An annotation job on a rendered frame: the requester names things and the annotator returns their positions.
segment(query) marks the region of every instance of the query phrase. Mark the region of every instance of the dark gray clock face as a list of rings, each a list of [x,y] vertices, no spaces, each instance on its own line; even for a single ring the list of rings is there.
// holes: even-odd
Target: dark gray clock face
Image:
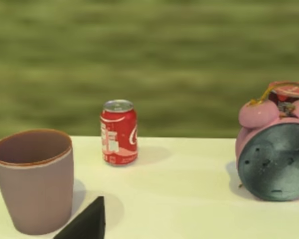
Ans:
[[[299,123],[277,124],[255,135],[239,157],[238,173],[260,199],[299,198]]]

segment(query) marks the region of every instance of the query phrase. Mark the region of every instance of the grass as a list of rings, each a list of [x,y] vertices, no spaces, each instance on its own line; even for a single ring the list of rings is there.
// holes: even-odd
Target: grass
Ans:
[[[114,98],[139,136],[236,137],[275,80],[299,81],[299,0],[0,0],[0,137],[99,135]]]

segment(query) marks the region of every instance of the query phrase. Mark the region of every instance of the pink alarm clock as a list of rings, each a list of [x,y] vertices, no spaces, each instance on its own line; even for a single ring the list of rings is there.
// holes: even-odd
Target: pink alarm clock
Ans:
[[[237,169],[242,185],[265,201],[299,198],[299,99],[279,105],[268,99],[271,85],[258,100],[239,112],[241,130],[236,140]]]

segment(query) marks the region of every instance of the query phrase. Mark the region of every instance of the gold handle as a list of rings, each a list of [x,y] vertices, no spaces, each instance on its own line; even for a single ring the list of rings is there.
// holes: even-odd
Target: gold handle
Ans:
[[[273,86],[270,86],[266,89],[266,91],[263,93],[263,95],[259,99],[252,99],[250,100],[249,105],[257,105],[261,104],[262,102],[265,101],[265,99],[268,97],[269,93],[275,89],[276,87],[281,87],[281,86],[297,86],[299,87],[299,83],[297,82],[284,82],[284,83],[277,83]]]

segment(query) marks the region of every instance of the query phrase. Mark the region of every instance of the table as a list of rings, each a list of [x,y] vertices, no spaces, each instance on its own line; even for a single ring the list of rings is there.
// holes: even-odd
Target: table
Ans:
[[[234,139],[139,138],[127,167],[101,159],[99,137],[72,137],[74,216],[105,196],[106,239],[299,239],[299,201],[268,203],[239,189]],[[12,226],[0,195],[0,239]]]

